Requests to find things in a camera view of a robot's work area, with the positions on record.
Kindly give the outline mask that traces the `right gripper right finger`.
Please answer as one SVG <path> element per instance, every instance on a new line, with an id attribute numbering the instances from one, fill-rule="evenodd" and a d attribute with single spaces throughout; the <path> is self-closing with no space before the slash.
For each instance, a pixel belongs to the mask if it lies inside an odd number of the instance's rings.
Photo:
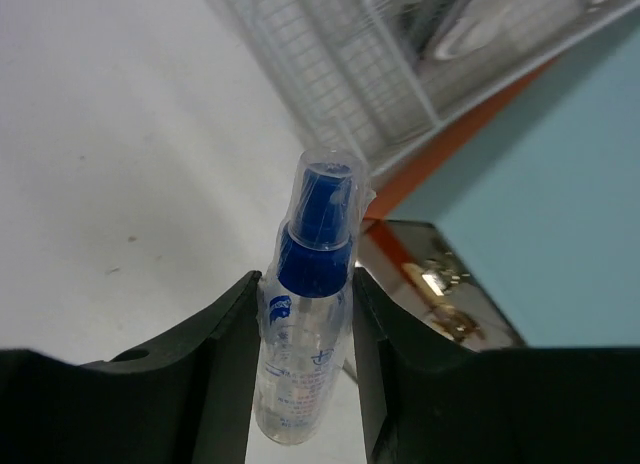
<path id="1" fill-rule="evenodd" d="M 353 279 L 365 455 L 371 463 L 635 463 L 635 348 L 474 352 Z"/>

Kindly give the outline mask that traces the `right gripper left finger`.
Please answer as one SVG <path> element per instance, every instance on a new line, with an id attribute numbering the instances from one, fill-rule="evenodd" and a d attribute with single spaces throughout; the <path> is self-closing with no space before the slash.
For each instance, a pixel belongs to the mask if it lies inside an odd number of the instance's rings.
<path id="1" fill-rule="evenodd" d="M 5 463 L 241 463 L 256 376 L 260 273 L 109 361 L 1 354 Z"/>

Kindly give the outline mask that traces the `clear blue-cap spray bottle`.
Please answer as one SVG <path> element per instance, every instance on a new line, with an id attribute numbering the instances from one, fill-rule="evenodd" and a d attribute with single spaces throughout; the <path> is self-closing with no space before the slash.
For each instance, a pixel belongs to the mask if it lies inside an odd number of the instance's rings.
<path id="1" fill-rule="evenodd" d="M 351 334 L 355 250 L 372 198 L 365 164 L 350 152 L 300 156 L 258 288 L 254 412 L 278 444 L 309 440 L 326 413 Z"/>

